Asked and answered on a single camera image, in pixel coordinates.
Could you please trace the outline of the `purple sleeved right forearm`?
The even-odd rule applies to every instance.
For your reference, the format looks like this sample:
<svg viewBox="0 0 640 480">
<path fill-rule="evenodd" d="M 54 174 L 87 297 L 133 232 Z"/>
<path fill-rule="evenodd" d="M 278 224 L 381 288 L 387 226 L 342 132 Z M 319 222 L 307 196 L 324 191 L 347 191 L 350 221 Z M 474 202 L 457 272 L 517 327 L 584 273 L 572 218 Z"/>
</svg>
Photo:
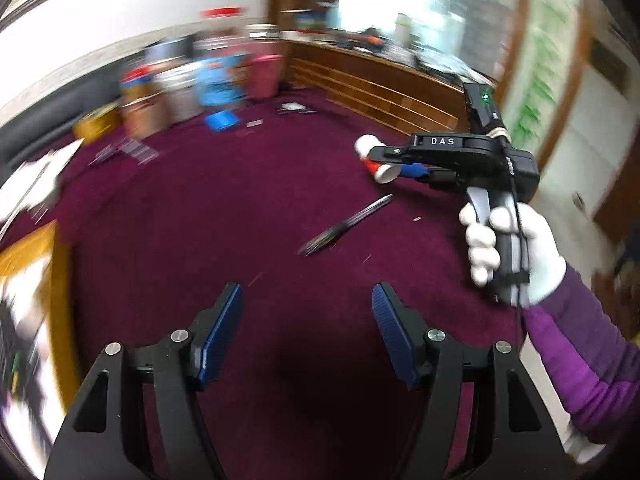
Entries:
<svg viewBox="0 0 640 480">
<path fill-rule="evenodd" d="M 639 416 L 639 347 L 626 340 L 573 268 L 524 321 L 573 426 L 605 444 Z"/>
</svg>

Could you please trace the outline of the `white gloved right hand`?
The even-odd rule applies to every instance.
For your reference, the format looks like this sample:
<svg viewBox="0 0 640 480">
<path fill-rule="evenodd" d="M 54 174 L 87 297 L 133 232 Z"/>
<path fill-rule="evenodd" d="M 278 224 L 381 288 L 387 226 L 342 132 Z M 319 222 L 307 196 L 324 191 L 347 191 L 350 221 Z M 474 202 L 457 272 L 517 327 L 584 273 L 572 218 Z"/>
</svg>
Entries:
<svg viewBox="0 0 640 480">
<path fill-rule="evenodd" d="M 551 228 L 544 216 L 524 203 L 518 203 L 518 213 L 529 256 L 528 301 L 530 304 L 539 304 L 561 284 L 566 261 L 556 247 Z M 459 220 L 465 227 L 472 281 L 476 286 L 484 287 L 501 262 L 497 235 L 515 233 L 518 230 L 516 220 L 506 207 L 497 207 L 490 213 L 488 226 L 484 226 L 477 221 L 471 204 L 466 204 L 460 210 Z"/>
</svg>

